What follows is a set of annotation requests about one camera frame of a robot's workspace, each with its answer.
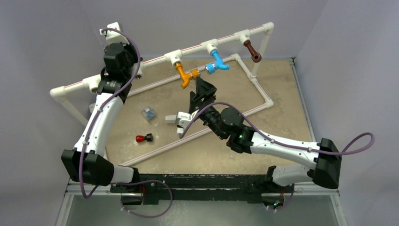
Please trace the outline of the orange water faucet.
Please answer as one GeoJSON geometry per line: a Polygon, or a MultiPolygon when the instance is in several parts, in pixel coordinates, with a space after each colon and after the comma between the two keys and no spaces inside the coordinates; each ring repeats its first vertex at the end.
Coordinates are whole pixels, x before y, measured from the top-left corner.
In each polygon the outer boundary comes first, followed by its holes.
{"type": "Polygon", "coordinates": [[[180,79],[182,81],[182,89],[187,88],[191,81],[195,81],[198,77],[201,76],[200,70],[198,69],[193,69],[189,72],[185,72],[180,62],[175,63],[175,69],[179,73],[180,79]]]}

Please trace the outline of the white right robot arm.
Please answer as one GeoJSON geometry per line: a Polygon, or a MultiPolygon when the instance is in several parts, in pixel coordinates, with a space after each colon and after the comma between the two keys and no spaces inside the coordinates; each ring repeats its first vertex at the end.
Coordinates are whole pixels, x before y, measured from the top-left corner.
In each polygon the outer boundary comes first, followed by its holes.
{"type": "Polygon", "coordinates": [[[339,187],[342,158],[334,142],[322,138],[320,142],[305,142],[274,136],[253,124],[245,125],[247,118],[235,107],[226,104],[221,112],[214,106],[216,87],[197,78],[196,90],[190,92],[189,113],[193,120],[203,124],[237,153],[265,154],[298,163],[298,166],[270,167],[264,179],[265,188],[271,192],[282,186],[311,181],[328,189],[339,187]]]}

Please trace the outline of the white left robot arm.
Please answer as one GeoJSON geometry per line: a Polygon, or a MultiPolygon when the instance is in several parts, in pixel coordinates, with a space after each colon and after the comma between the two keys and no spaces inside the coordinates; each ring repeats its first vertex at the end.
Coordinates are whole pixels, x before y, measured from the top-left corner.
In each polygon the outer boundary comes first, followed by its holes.
{"type": "Polygon", "coordinates": [[[88,124],[72,150],[61,156],[70,179],[95,186],[122,183],[128,192],[140,188],[135,168],[109,162],[105,146],[116,117],[131,88],[133,66],[139,60],[131,44],[113,43],[104,49],[105,67],[100,73],[96,103],[88,124]]]}

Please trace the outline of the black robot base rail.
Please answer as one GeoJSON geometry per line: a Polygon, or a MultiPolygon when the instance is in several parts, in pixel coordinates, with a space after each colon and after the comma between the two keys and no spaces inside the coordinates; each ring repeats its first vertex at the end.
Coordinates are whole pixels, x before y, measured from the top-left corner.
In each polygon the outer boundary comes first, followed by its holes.
{"type": "Polygon", "coordinates": [[[234,174],[138,174],[134,185],[112,185],[111,193],[141,194],[143,204],[159,201],[245,201],[280,206],[293,186],[281,187],[266,175],[234,174]]]}

